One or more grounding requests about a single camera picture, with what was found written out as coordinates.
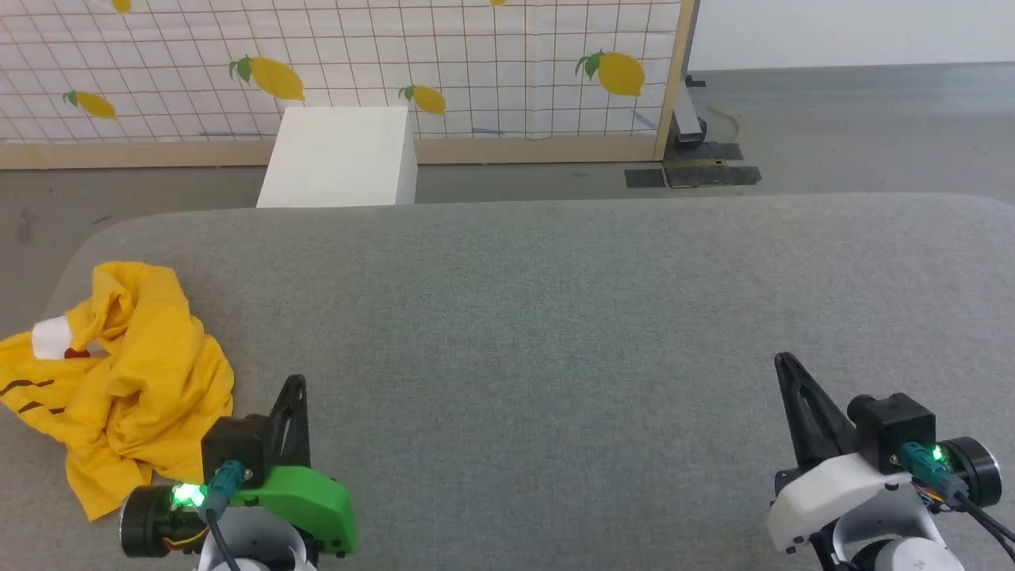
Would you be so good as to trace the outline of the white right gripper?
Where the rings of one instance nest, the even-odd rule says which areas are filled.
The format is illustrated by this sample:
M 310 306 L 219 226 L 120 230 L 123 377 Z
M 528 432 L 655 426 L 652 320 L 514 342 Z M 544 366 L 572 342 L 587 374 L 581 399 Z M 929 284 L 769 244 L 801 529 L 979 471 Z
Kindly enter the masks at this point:
M 796 355 L 779 353 L 773 365 L 797 467 L 807 471 L 785 485 L 769 508 L 773 546 L 789 549 L 835 521 L 847 524 L 845 539 L 859 538 L 863 529 L 885 529 L 913 511 L 909 474 L 880 473 L 853 453 L 851 420 Z

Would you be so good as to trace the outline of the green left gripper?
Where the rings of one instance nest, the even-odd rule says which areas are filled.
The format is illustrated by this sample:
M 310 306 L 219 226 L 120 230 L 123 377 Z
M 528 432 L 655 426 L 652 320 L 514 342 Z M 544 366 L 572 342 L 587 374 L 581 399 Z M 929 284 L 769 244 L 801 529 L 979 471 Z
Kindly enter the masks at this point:
M 358 521 L 344 485 L 311 467 L 307 380 L 289 375 L 270 419 L 268 462 L 258 488 L 240 489 L 232 507 L 265 508 L 297 529 L 320 555 L 358 552 Z

